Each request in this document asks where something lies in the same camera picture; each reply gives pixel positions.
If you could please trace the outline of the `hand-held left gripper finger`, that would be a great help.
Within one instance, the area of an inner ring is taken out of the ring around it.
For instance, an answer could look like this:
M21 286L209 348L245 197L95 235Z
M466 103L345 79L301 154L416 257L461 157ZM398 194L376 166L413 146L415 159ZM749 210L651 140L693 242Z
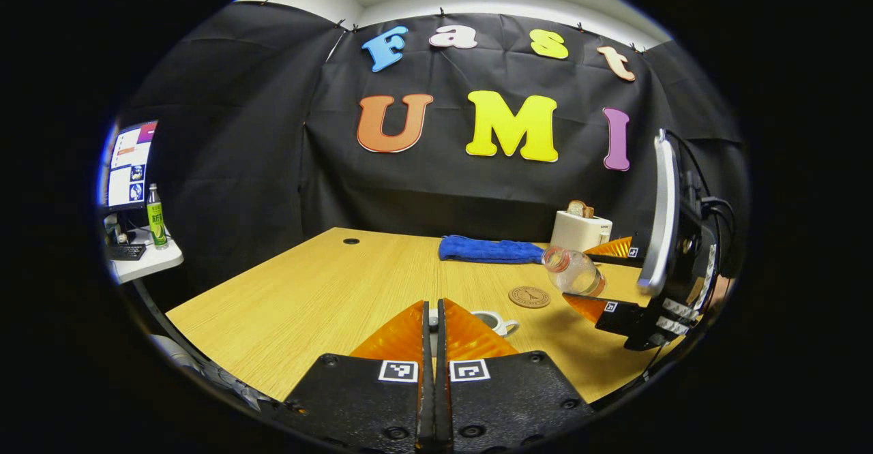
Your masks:
M433 428L428 304L390 318L349 354L318 357L282 404L282 424L343 453L417 453Z
M522 352L451 299L439 301L436 437L447 453L520 453L595 409L542 350Z

